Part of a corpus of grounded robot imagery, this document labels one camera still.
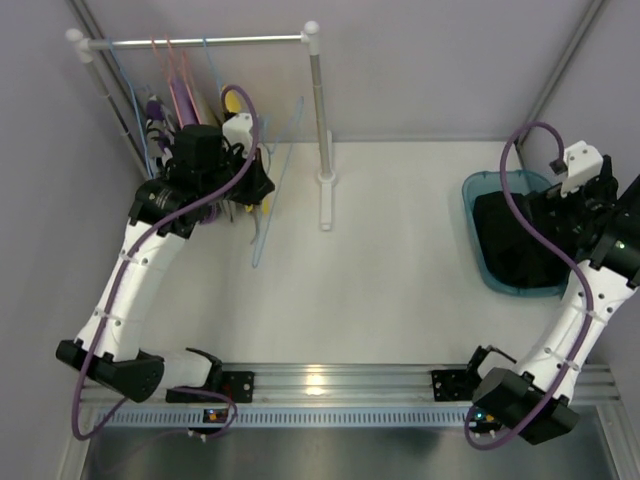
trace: clothes rack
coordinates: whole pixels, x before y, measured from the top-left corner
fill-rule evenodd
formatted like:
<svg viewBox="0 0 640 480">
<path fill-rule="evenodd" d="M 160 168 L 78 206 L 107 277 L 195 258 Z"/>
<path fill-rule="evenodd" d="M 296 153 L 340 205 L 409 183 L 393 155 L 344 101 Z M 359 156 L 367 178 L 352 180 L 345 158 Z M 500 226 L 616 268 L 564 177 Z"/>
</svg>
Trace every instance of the clothes rack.
<svg viewBox="0 0 640 480">
<path fill-rule="evenodd" d="M 320 228 L 324 231 L 331 230 L 333 219 L 333 187 L 336 183 L 336 174 L 331 162 L 331 132 L 327 129 L 327 118 L 324 108 L 324 91 L 322 88 L 322 75 L 320 68 L 320 28 L 316 22 L 307 22 L 300 33 L 292 35 L 266 35 L 250 37 L 221 37 L 221 38 L 178 38 L 178 39 L 158 39 L 158 40 L 114 40 L 109 42 L 106 39 L 86 38 L 77 29 L 67 31 L 66 37 L 74 46 L 80 62 L 89 72 L 95 88 L 103 97 L 114 114 L 116 123 L 121 134 L 126 137 L 127 144 L 136 160 L 136 165 L 145 178 L 148 174 L 143 165 L 140 149 L 133 139 L 122 113 L 116 102 L 111 97 L 109 89 L 95 65 L 93 52 L 101 50 L 134 50 L 151 49 L 155 44 L 158 48 L 175 47 L 202 47 L 203 40 L 209 46 L 232 46 L 232 45 L 263 45 L 280 43 L 301 43 L 305 44 L 309 50 L 309 60 L 311 65 L 311 80 L 313 85 L 313 98 L 316 112 L 316 125 L 318 130 L 318 145 L 320 150 L 320 171 L 318 180 L 320 182 Z"/>
</svg>

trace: pole base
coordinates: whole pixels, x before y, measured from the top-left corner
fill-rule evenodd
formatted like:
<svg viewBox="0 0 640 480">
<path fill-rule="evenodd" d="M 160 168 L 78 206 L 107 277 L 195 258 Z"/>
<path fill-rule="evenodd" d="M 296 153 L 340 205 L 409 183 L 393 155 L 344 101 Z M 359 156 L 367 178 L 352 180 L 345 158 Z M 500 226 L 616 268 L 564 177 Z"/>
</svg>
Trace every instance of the pole base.
<svg viewBox="0 0 640 480">
<path fill-rule="evenodd" d="M 333 136 L 331 130 L 327 130 L 327 140 L 329 143 L 329 164 L 331 171 L 329 174 L 318 172 L 320 182 L 320 230 L 328 232 L 333 228 L 333 187 L 338 177 L 333 171 Z"/>
</svg>

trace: black mounting bracket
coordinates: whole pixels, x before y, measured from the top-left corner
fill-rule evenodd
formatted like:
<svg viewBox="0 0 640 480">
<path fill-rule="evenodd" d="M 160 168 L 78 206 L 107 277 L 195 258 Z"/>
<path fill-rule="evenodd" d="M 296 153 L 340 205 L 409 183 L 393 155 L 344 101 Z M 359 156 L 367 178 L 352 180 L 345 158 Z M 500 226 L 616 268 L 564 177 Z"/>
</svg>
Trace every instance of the black mounting bracket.
<svg viewBox="0 0 640 480">
<path fill-rule="evenodd" d="M 432 370 L 431 384 L 436 402 L 469 402 L 473 397 L 466 369 Z"/>
</svg>

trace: cable tie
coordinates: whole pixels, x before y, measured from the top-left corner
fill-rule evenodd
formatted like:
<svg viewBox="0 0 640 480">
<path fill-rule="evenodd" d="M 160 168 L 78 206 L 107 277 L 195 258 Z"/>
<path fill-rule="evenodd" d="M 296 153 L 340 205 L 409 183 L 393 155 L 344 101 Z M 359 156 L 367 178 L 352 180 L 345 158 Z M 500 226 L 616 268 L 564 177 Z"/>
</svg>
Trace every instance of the cable tie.
<svg viewBox="0 0 640 480">
<path fill-rule="evenodd" d="M 115 320 L 116 322 L 124 323 L 125 319 L 122 317 L 118 317 L 117 315 L 113 315 L 112 313 L 105 312 L 100 307 L 96 307 L 93 311 L 93 315 L 96 317 L 107 317 L 108 320 Z"/>
<path fill-rule="evenodd" d="M 118 257 L 120 257 L 120 260 L 122 260 L 123 262 L 135 263 L 137 265 L 140 265 L 140 261 L 137 258 L 127 255 L 124 250 L 120 251 Z"/>
<path fill-rule="evenodd" d="M 571 368 L 571 370 L 573 370 L 574 372 L 580 373 L 580 371 L 582 370 L 576 362 L 574 362 L 573 360 L 569 360 L 563 355 L 559 355 L 555 351 L 551 350 L 549 347 L 545 347 L 544 353 L 546 353 L 547 355 L 551 355 L 552 357 L 556 358 L 559 362 L 564 363 L 565 365 L 569 365 L 569 368 Z"/>
<path fill-rule="evenodd" d="M 584 315 L 589 315 L 596 322 L 600 322 L 600 323 L 604 324 L 605 327 L 609 324 L 609 320 L 606 320 L 606 319 L 602 318 L 594 310 L 587 310 L 586 308 L 583 308 L 581 306 L 579 307 L 578 305 L 571 305 L 571 307 L 574 310 L 576 310 L 577 312 L 580 312 L 580 313 L 582 313 Z"/>
</svg>

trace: white bracket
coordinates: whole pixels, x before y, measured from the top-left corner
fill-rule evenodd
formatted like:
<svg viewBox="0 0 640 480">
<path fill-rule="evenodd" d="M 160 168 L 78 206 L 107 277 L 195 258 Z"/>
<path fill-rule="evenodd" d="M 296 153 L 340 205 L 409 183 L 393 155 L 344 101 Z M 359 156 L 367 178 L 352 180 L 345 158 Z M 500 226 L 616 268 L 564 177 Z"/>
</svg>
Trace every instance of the white bracket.
<svg viewBox="0 0 640 480">
<path fill-rule="evenodd" d="M 560 190 L 563 197 L 600 175 L 604 161 L 596 147 L 583 140 L 565 148 L 563 160 L 567 165 L 567 178 Z"/>
<path fill-rule="evenodd" d="M 333 169 L 333 135 L 331 130 L 327 130 L 327 140 L 329 143 L 329 164 L 331 172 L 323 175 L 322 171 L 318 172 L 318 181 L 320 182 L 320 230 L 328 232 L 333 227 L 333 187 L 338 180 Z"/>
<path fill-rule="evenodd" d="M 91 63 L 93 61 L 91 50 L 89 50 L 89 39 L 85 38 L 80 30 L 70 28 L 65 32 L 65 37 L 73 44 L 73 49 L 78 55 L 80 62 Z"/>
</svg>

